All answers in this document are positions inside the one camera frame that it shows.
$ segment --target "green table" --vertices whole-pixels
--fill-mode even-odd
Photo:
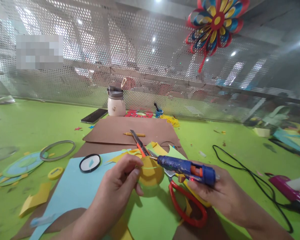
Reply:
[[[76,143],[74,153],[84,143],[82,138],[90,131],[88,124],[80,123],[80,119],[93,112],[90,107],[71,106],[54,103],[44,103],[28,100],[17,100],[15,104],[0,106],[0,144],[15,145],[19,151],[11,157],[0,161],[0,172],[9,164],[23,157],[25,152],[36,152],[56,141],[72,140]],[[180,142],[191,160],[215,164],[227,169],[240,186],[267,212],[269,212],[283,227],[287,225],[276,209],[254,183],[253,179],[243,171],[227,167],[221,163],[213,149],[216,144],[241,161],[252,171],[260,173],[271,172],[285,175],[291,179],[300,177],[300,157],[274,145],[277,153],[263,146],[271,144],[267,139],[257,137],[255,133],[242,125],[180,120],[180,127],[175,131]],[[60,145],[49,153],[63,154],[71,148],[70,144]],[[207,155],[203,158],[199,151]],[[47,174],[55,167],[66,167],[69,157],[56,162],[45,162],[27,178],[15,186],[0,188],[0,239],[10,239],[25,223],[28,216],[18,217],[21,207],[30,194],[36,194],[43,182],[49,181]],[[232,160],[220,153],[220,157],[228,162]],[[288,203],[288,200],[276,190],[277,201]],[[284,210],[291,221],[295,239],[300,239],[300,215]],[[232,239],[250,238],[245,229],[227,221],[221,214],[220,219],[227,233]],[[49,239],[53,234],[45,234],[42,239]]]

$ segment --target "white water bottle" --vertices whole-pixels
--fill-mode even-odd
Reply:
[[[109,86],[107,91],[109,116],[125,116],[126,103],[123,100],[123,90],[114,86]]]

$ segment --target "perforated metal panel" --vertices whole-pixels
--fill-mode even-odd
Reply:
[[[278,81],[280,48],[243,35],[208,58],[198,78],[202,55],[184,43],[191,29],[183,16],[193,8],[162,4],[0,0],[0,70],[6,73],[0,80],[15,97],[106,107],[106,87],[127,77],[128,109],[154,111],[157,102],[166,114],[219,121],[246,120],[262,99],[232,89],[300,99],[300,78],[286,88]],[[63,69],[16,69],[16,35],[22,34],[63,35]]]

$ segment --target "person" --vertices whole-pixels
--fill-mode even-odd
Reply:
[[[202,199],[210,202],[228,220],[247,229],[253,240],[293,239],[239,187],[227,170],[215,165],[205,165],[214,168],[220,180],[214,188],[196,181],[188,182],[188,186]],[[143,162],[137,156],[124,155],[105,173],[89,208],[52,239],[102,239],[123,215],[133,189],[139,196],[143,195],[137,182],[142,166]]]

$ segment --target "paper flower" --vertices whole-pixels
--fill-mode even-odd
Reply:
[[[188,35],[186,43],[191,44],[191,53],[203,51],[201,72],[207,56],[212,56],[218,47],[227,47],[232,34],[238,33],[243,26],[239,19],[249,6],[249,0],[198,0],[198,8],[188,17],[187,25],[195,28]]]

